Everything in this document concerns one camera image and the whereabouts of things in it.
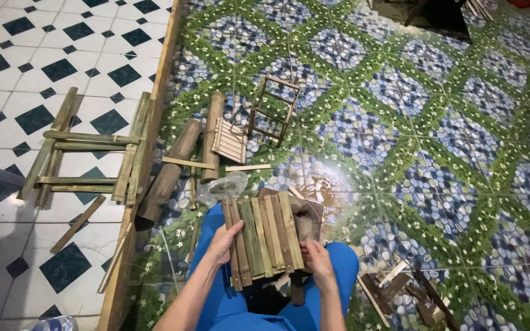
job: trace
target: white tile floor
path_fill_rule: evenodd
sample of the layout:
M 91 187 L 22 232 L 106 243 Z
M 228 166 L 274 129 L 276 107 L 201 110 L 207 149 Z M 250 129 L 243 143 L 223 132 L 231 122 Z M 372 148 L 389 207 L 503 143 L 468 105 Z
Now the white tile floor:
M 0 169 L 26 176 L 70 87 L 83 101 L 73 132 L 129 133 L 140 94 L 151 91 L 172 0 L 0 0 Z M 122 153 L 65 154 L 60 176 L 116 177 Z M 123 207 L 107 199 L 58 254 L 49 249 L 95 194 L 35 194 L 0 182 L 0 330 L 69 314 L 94 330 L 96 294 Z

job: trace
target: hand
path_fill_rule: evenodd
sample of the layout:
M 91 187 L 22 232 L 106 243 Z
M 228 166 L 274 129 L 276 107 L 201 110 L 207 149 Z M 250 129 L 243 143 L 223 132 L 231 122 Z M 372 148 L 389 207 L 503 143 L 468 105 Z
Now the hand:
M 337 289 L 335 272 L 328 251 L 314 240 L 305 240 L 300 243 L 300 247 L 305 271 L 314 274 L 314 282 L 320 292 Z
M 219 227 L 212 237 L 204 258 L 210 259 L 218 267 L 230 261 L 230 245 L 232 245 L 234 235 L 243 228 L 243 225 L 244 222 L 240 220 L 229 230 L 226 230 L 226 225 Z

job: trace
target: bamboo pieces pile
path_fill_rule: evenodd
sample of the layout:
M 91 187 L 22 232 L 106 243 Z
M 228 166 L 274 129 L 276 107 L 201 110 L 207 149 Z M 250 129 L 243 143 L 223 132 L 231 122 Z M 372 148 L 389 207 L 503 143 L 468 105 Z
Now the bamboo pieces pile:
M 482 15 L 486 21 L 493 21 L 494 19 L 482 3 L 482 0 L 467 0 L 465 3 L 467 10 L 471 11 L 475 16 Z
M 138 187 L 141 164 L 145 157 L 147 106 L 150 93 L 141 96 L 130 136 L 85 134 L 69 132 L 71 116 L 77 113 L 80 97 L 77 88 L 71 87 L 54 119 L 51 129 L 44 132 L 44 143 L 26 177 L 25 185 L 18 194 L 25 200 L 34 187 L 39 188 L 36 206 L 48 204 L 50 192 L 97 192 L 111 193 L 112 200 L 132 206 Z M 63 154 L 66 152 L 125 151 L 124 160 L 117 178 L 58 177 Z
M 240 291 L 253 281 L 304 268 L 287 192 L 222 202 L 226 228 L 244 226 L 230 247 L 230 282 Z

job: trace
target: tiled floor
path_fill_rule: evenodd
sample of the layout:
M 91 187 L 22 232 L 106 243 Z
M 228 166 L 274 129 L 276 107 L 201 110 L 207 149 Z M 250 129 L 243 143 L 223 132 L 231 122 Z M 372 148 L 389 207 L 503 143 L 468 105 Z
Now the tiled floor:
M 351 245 L 361 272 L 408 259 L 451 298 L 463 330 L 530 330 L 530 11 L 484 1 L 495 20 L 466 13 L 467 44 L 364 3 L 190 1 L 157 161 L 186 118 L 205 117 L 212 91 L 227 94 L 225 117 L 244 125 L 264 75 L 297 81 L 282 147 L 249 139 L 250 163 L 273 168 L 251 172 L 245 194 L 292 185 L 323 203 L 323 236 Z M 206 209 L 189 209 L 187 179 L 163 226 L 140 234 L 128 329 L 150 330 L 189 268 Z M 394 329 L 424 329 L 415 299 L 398 296 L 394 311 Z M 382 329 L 360 291 L 347 321 Z
M 84 94 L 73 132 L 129 134 L 151 91 L 171 0 L 0 0 L 0 168 L 26 176 L 71 86 Z M 121 153 L 65 154 L 60 176 L 116 177 Z M 93 330 L 96 294 L 124 208 L 110 199 L 62 251 L 49 250 L 95 198 L 54 194 L 52 206 L 16 200 L 0 182 L 0 330 L 42 317 Z

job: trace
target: clear plastic bag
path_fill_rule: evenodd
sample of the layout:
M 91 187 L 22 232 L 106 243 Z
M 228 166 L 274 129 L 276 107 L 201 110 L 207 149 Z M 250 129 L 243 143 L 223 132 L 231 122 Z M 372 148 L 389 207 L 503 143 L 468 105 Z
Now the clear plastic bag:
M 199 185 L 196 199 L 211 208 L 224 198 L 238 198 L 247 185 L 247 174 L 242 171 L 231 171 L 224 178 Z
M 39 320 L 32 327 L 24 327 L 22 331 L 79 331 L 77 321 L 71 316 Z

